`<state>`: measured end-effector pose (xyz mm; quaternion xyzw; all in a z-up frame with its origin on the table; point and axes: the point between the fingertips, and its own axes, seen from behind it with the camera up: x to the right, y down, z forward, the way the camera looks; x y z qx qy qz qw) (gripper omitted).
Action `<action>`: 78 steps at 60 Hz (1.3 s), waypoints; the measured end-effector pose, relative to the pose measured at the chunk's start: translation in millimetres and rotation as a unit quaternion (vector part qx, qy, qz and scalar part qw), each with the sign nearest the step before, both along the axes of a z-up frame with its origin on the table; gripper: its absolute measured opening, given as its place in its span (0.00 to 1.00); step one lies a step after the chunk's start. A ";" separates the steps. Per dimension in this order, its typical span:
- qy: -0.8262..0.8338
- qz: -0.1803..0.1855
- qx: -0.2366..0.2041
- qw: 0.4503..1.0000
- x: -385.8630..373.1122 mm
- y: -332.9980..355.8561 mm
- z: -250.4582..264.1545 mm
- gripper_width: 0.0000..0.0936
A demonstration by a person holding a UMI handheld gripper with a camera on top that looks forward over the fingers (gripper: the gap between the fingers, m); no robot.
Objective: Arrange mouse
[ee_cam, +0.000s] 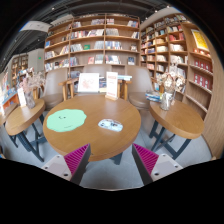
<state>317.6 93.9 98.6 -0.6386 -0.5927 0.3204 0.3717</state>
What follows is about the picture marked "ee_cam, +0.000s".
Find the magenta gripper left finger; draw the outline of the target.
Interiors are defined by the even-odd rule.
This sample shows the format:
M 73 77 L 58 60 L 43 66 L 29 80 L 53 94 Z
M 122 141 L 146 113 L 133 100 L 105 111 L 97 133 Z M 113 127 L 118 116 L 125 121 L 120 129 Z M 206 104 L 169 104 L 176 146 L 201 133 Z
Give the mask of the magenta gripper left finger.
M 65 156 L 54 156 L 42 169 L 79 185 L 90 155 L 91 147 L 89 144 L 86 144 Z

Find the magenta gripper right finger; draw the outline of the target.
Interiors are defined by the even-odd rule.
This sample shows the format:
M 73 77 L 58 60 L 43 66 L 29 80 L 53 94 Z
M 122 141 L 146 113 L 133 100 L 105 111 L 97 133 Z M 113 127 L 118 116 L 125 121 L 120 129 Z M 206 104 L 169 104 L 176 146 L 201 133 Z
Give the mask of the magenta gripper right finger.
M 132 144 L 132 155 L 144 185 L 168 176 L 182 169 L 167 154 L 156 154 L 138 144 Z

